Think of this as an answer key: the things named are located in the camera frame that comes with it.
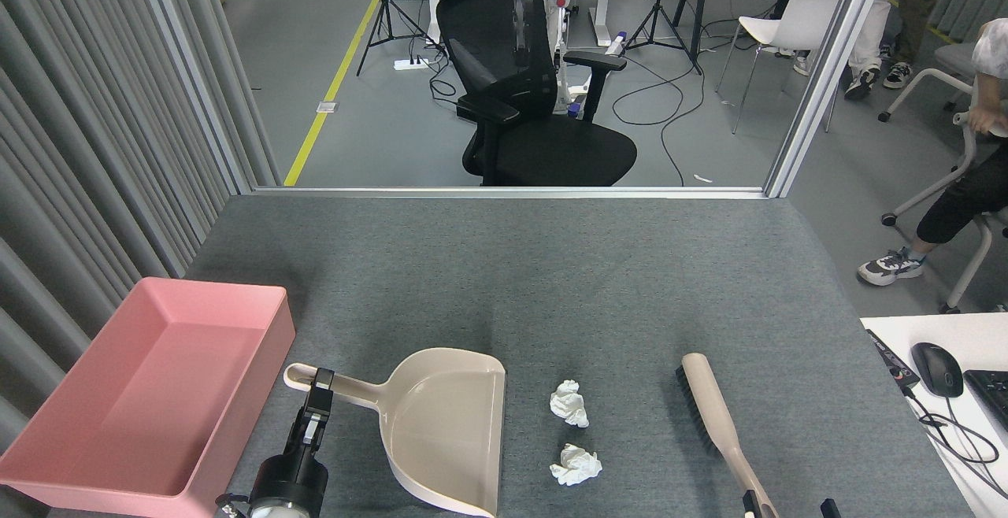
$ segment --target dustpan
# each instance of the dustpan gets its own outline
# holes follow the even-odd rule
[[[306,391],[316,371],[294,363],[283,381]],[[500,361],[459,349],[424,349],[399,363],[384,384],[336,375],[333,393],[378,412],[392,474],[410,494],[461,514],[497,514],[504,412]]]

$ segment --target black mesh chair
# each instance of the black mesh chair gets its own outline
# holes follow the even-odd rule
[[[476,123],[463,166],[483,185],[607,186],[630,170],[633,141],[592,123],[606,76],[626,59],[565,54],[592,78],[583,120],[555,116],[543,0],[440,0],[437,20],[466,90],[458,115]]]

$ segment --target pink plastic tray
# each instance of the pink plastic tray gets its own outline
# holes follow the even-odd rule
[[[144,278],[0,458],[0,484],[209,518],[293,339],[283,288]]]

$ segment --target computer mouse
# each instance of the computer mouse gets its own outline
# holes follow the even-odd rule
[[[932,343],[918,343],[910,349],[920,382],[928,391],[942,398],[963,395],[963,371],[947,350]]]

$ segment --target gray tabletop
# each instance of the gray tabletop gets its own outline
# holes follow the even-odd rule
[[[505,518],[741,515],[675,384],[694,351],[781,516],[817,516],[827,497],[845,518],[971,516],[836,276],[785,200],[235,198],[188,271],[286,287],[291,362],[382,382],[425,347],[500,359]],[[548,409],[563,379],[582,385],[587,429]],[[282,448],[302,400],[277,382],[232,491]],[[602,474],[558,486],[564,442]],[[369,410],[338,404],[319,459],[326,518],[455,516],[396,483]]]

